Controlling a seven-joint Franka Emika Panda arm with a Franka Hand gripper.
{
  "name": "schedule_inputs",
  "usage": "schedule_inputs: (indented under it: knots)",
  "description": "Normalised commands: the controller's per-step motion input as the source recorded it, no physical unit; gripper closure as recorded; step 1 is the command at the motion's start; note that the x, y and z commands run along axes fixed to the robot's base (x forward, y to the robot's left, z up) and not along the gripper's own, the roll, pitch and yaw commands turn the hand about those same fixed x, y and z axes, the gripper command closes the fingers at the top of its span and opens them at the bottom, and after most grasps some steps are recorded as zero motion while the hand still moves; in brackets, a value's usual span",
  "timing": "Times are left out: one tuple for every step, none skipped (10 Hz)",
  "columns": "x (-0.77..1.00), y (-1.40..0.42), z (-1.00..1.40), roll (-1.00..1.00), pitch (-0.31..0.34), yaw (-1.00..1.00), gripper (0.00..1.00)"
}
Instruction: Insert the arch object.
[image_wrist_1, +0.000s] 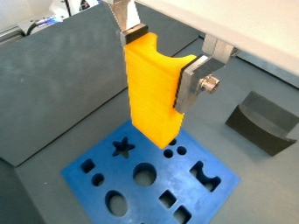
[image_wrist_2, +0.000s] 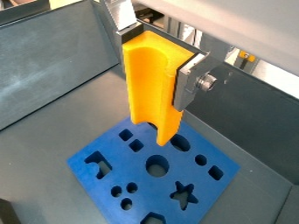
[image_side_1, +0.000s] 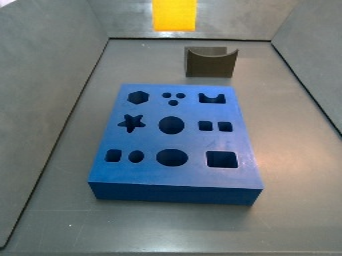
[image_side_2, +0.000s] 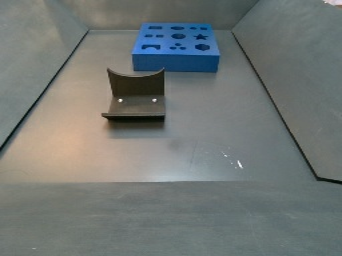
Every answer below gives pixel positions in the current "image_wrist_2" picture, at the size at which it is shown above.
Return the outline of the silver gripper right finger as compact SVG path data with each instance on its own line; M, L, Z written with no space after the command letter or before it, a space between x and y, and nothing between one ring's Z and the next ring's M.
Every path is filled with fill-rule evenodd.
M199 89L208 91L216 81L208 72L224 61L229 44L213 43L209 52L196 53L177 68L172 105L183 111L192 102Z

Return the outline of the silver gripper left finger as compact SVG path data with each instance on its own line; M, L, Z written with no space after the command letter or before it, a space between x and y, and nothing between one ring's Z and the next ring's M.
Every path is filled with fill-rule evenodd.
M116 42L118 56L122 56L122 44L140 35L144 26L136 20L131 0L100 0L112 36Z

